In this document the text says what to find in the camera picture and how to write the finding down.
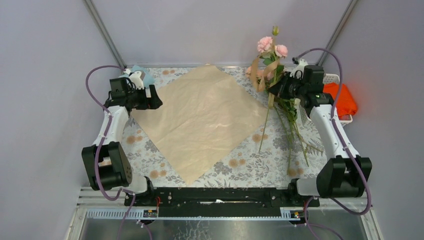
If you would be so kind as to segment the tan ribbon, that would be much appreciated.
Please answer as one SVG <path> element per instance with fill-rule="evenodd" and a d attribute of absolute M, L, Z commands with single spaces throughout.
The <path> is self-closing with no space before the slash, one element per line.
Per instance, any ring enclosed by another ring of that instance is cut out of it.
<path fill-rule="evenodd" d="M 278 74 L 278 66 L 280 64 L 280 58 L 277 57 L 276 60 L 272 61 L 270 64 L 268 64 L 265 69 L 263 70 L 261 75 L 258 75 L 258 69 L 259 69 L 259 61 L 261 59 L 261 56 L 258 55 L 251 64 L 250 68 L 250 74 L 249 79 L 251 81 L 252 86 L 256 90 L 257 93 L 263 92 L 265 90 L 268 91 L 268 104 L 267 108 L 270 109 L 274 106 L 274 96 L 269 90 L 270 87 L 273 87 L 277 81 L 277 74 Z M 267 76 L 269 73 L 273 72 L 274 77 L 271 80 L 268 80 Z"/>

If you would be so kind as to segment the pink fake flower bunch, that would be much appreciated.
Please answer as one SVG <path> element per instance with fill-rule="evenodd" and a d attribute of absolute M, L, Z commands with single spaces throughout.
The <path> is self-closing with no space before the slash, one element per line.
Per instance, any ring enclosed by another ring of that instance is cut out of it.
<path fill-rule="evenodd" d="M 307 152 L 318 148 L 307 143 L 302 137 L 298 125 L 298 111 L 295 106 L 296 94 L 294 90 L 287 90 L 290 80 L 300 80 L 302 73 L 296 70 L 294 73 L 286 71 L 282 59 L 288 56 L 288 48 L 284 44 L 278 44 L 276 37 L 280 30 L 274 25 L 270 36 L 264 36 L 257 42 L 258 55 L 252 61 L 245 72 L 245 76 L 251 81 L 256 92 L 268 94 L 267 113 L 264 126 L 267 126 L 269 113 L 274 110 L 279 118 L 281 127 L 286 136 L 288 145 L 288 165 L 292 162 L 292 149 L 299 142 L 301 152 L 307 166 L 310 165 Z"/>

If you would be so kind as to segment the tan wrapping paper sheet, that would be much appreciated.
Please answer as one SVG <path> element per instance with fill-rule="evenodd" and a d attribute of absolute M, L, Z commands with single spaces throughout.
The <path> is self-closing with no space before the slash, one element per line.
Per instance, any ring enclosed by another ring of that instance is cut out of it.
<path fill-rule="evenodd" d="M 214 65 L 196 67 L 157 89 L 162 106 L 132 117 L 187 185 L 265 121 L 266 108 Z"/>

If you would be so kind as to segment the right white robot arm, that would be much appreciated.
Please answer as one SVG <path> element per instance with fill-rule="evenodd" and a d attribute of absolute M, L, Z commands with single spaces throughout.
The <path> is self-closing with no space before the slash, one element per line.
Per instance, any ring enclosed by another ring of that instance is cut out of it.
<path fill-rule="evenodd" d="M 300 99 L 300 105 L 319 133 L 328 158 L 317 177 L 293 181 L 295 187 L 286 193 L 287 201 L 293 206 L 301 205 L 307 196 L 361 197 L 372 170 L 371 160 L 359 154 L 344 132 L 333 97 L 323 91 L 324 77 L 321 66 L 299 64 L 268 89 L 280 99 Z"/>

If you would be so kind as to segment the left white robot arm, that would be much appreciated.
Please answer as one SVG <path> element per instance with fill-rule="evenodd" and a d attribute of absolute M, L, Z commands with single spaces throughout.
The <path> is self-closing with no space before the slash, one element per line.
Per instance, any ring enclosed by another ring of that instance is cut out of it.
<path fill-rule="evenodd" d="M 156 110 L 163 104 L 153 84 L 138 87 L 128 77 L 109 82 L 108 98 L 100 105 L 104 119 L 99 135 L 81 151 L 90 186 L 95 191 L 128 187 L 132 183 L 132 168 L 121 144 L 124 127 L 131 111 Z"/>

